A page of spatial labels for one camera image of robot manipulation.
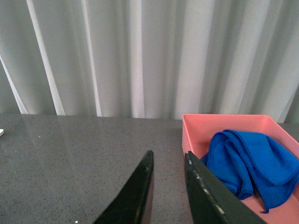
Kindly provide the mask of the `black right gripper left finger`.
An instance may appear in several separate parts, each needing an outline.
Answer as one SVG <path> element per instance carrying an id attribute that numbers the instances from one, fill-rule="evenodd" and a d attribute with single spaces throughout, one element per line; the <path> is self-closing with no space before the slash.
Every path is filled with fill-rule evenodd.
<path id="1" fill-rule="evenodd" d="M 149 224 L 154 193 L 154 152 L 148 150 L 95 224 Z"/>

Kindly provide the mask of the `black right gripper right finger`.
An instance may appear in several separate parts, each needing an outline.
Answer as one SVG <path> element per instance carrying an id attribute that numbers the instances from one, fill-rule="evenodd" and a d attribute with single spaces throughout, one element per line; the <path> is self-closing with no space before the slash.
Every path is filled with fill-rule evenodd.
<path id="1" fill-rule="evenodd" d="M 185 153 L 185 182 L 195 224 L 264 224 L 191 151 Z"/>

